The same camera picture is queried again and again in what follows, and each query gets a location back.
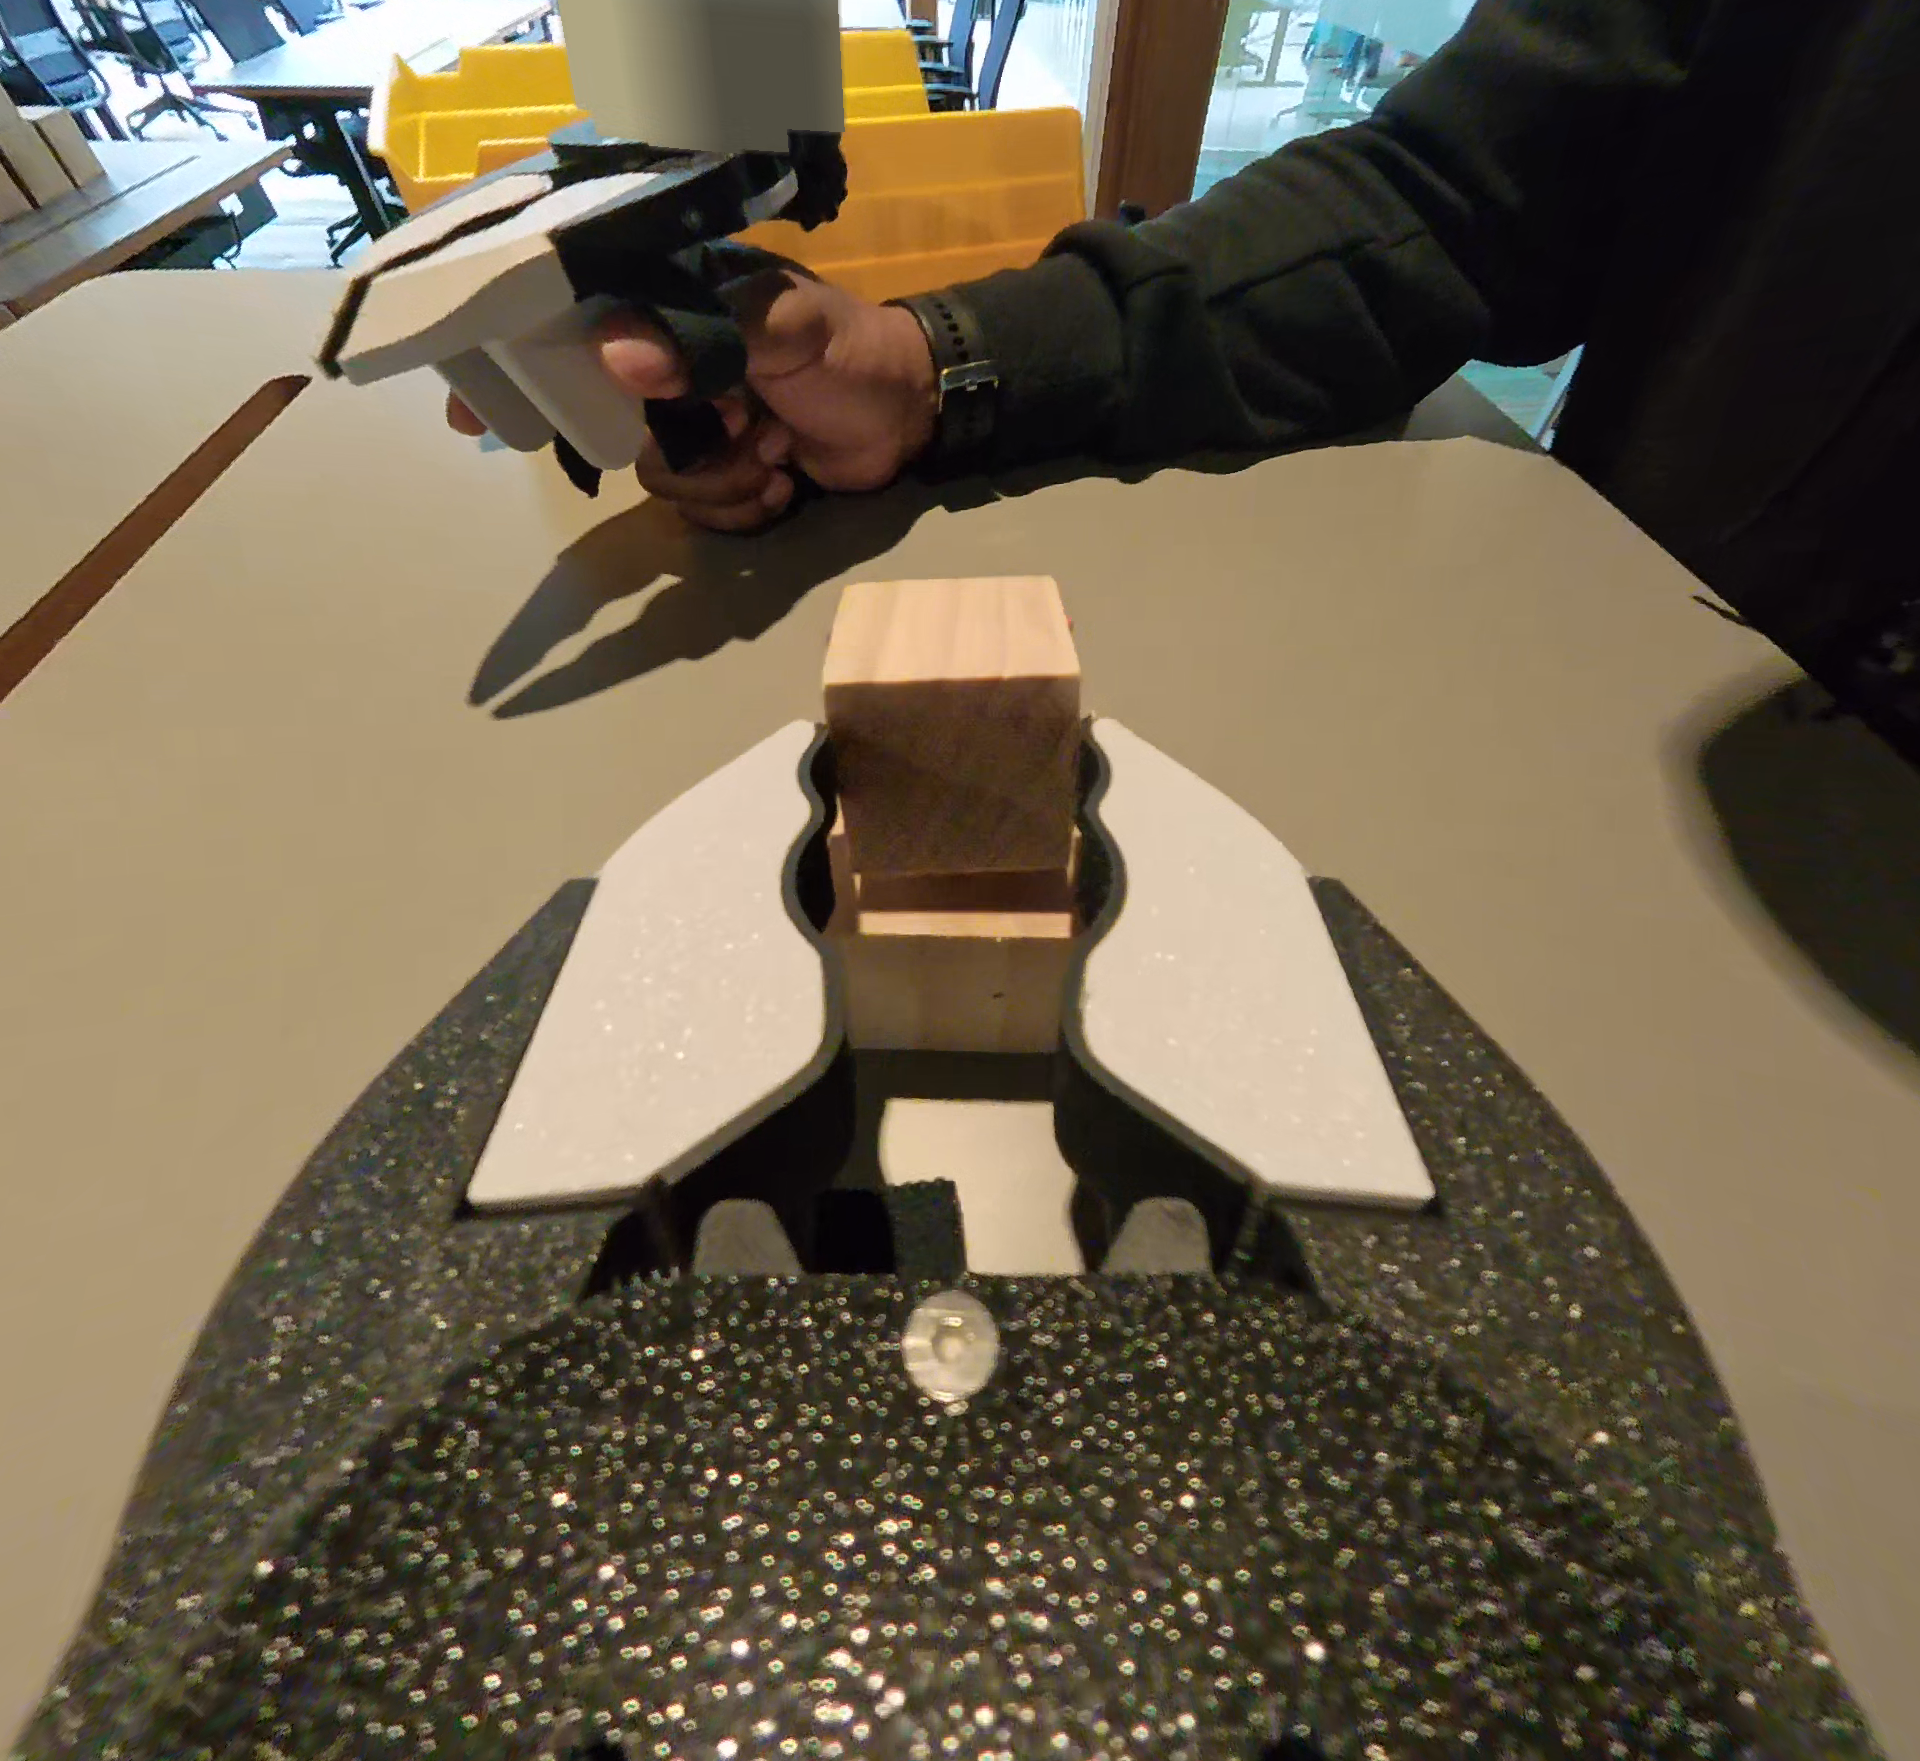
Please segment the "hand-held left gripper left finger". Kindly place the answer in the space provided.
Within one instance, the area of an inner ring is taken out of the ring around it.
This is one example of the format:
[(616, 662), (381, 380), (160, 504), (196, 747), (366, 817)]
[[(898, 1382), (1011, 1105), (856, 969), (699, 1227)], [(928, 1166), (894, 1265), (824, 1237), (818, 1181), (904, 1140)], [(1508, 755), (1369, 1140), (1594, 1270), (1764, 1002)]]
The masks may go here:
[(780, 726), (603, 864), (470, 1174), (476, 1215), (638, 1198), (826, 1075), (837, 983), (802, 901), (820, 744)]

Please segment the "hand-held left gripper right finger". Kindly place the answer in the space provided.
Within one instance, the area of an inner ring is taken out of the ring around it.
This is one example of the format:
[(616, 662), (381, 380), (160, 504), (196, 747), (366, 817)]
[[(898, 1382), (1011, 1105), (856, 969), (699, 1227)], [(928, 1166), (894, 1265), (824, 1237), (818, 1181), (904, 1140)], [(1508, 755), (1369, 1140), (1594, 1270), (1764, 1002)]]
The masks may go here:
[(1306, 867), (1252, 812), (1094, 719), (1086, 826), (1113, 883), (1063, 1043), (1090, 1084), (1288, 1201), (1437, 1199)]

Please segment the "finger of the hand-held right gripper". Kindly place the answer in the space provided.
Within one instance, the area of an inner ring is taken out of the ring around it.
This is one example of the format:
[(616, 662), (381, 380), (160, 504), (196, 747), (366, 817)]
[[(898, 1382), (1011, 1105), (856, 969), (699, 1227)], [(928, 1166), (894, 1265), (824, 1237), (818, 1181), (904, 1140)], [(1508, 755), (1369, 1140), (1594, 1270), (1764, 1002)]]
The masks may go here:
[(463, 234), (420, 218), (434, 247), (389, 255), (359, 282), (330, 364), (354, 385), (431, 367), (498, 445), (565, 443), (593, 471), (631, 467), (648, 438), (645, 408), (603, 367), (597, 341), (613, 301), (578, 293), (573, 263), (597, 266), (608, 247), (597, 228), (638, 205), (636, 194), (543, 194)]
[(565, 234), (670, 186), (665, 167), (560, 182), (505, 170), (373, 243), (316, 349), (330, 377), (396, 377), (510, 341), (577, 301)]

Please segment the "light wooden cube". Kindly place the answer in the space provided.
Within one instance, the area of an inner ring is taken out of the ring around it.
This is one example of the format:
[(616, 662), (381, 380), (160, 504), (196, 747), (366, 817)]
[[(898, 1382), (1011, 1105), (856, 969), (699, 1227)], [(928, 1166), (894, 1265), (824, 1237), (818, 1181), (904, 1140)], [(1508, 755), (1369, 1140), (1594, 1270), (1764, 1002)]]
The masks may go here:
[(1083, 932), (1069, 836), (1053, 871), (865, 880), (844, 820), (829, 831), (829, 954), (851, 1045), (870, 1052), (1044, 1056), (1056, 1048)]
[(1081, 672), (1051, 577), (846, 586), (823, 695), (855, 872), (903, 884), (1063, 874)]

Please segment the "person's right hand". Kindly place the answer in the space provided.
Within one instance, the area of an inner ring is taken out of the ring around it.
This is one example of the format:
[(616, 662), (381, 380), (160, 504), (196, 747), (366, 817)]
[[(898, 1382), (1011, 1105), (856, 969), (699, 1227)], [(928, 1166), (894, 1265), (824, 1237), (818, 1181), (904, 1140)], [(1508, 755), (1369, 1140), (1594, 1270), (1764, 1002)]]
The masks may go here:
[(919, 321), (800, 274), (790, 263), (732, 285), (744, 379), (715, 407), (722, 449), (674, 471), (656, 443), (636, 458), (647, 495), (685, 523), (753, 532), (792, 506), (800, 481), (830, 495), (888, 486), (928, 446), (941, 385)]

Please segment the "row of office desks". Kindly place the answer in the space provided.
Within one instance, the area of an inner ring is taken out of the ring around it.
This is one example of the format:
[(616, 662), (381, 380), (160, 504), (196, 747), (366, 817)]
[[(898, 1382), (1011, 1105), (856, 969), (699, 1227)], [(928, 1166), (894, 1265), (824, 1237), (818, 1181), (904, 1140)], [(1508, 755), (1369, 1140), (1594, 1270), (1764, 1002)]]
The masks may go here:
[(400, 207), (378, 189), (360, 127), (395, 63), (452, 69), (465, 48), (543, 28), (555, 0), (378, 0), (291, 41), (259, 0), (78, 9), (81, 28), (73, 31), (54, 0), (4, 0), (4, 31), (25, 28), (25, 41), (4, 50), (9, 83), (35, 78), (30, 63), (47, 52), (56, 54), (54, 78), (78, 78), (82, 63), (114, 57), (157, 87), (128, 118), (131, 130), (164, 115), (204, 122), (251, 111), (264, 139), (288, 142), (294, 160), (346, 189), (354, 207), (343, 232), (349, 243), (359, 232), (387, 232)]

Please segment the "yellow plastic bin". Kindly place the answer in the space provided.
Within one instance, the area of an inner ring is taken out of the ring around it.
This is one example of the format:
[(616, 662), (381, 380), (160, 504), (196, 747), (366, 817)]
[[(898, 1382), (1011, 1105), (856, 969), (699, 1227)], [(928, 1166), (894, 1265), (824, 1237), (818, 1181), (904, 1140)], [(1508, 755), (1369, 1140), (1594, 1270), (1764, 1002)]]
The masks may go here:
[[(851, 174), (838, 218), (812, 232), (776, 218), (747, 244), (882, 303), (1031, 264), (1084, 220), (1077, 111), (934, 112), (906, 31), (849, 28), (840, 48)], [(466, 48), (442, 73), (396, 58), (371, 111), (368, 148), (410, 212), (545, 155), (581, 116), (558, 42)]]

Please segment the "black wristwatch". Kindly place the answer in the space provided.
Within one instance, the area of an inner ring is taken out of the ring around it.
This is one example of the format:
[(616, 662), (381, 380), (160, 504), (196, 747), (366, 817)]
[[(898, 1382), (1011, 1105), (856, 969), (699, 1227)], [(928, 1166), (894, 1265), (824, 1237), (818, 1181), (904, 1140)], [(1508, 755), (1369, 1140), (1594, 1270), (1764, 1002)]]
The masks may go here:
[(972, 469), (992, 449), (1000, 404), (1000, 369), (978, 315), (957, 290), (926, 290), (887, 304), (914, 318), (930, 356), (934, 404), (924, 467)]

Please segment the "row of brown boxes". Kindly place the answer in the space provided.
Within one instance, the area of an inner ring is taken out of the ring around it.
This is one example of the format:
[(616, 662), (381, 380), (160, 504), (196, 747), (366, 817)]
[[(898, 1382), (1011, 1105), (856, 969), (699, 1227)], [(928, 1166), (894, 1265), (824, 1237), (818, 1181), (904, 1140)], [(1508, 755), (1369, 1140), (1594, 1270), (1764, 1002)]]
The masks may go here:
[(3, 225), (111, 189), (106, 167), (71, 111), (22, 109), (3, 92)]

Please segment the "person's torso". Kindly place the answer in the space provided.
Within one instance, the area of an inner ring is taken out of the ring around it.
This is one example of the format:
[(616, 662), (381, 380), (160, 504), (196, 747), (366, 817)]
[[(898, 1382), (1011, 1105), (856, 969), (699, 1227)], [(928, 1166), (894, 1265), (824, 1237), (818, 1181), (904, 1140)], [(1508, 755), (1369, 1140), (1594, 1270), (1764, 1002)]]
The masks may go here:
[(1916, 761), (1919, 0), (1481, 0), (1383, 120), (1558, 458)]

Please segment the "wooden door frame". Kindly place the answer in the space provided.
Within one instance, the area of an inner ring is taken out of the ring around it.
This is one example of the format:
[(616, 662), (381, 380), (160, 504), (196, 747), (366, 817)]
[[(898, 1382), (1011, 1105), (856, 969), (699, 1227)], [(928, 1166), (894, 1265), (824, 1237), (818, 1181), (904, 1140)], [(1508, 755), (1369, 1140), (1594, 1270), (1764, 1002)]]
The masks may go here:
[(1096, 0), (1086, 202), (1163, 212), (1194, 186), (1231, 0)]

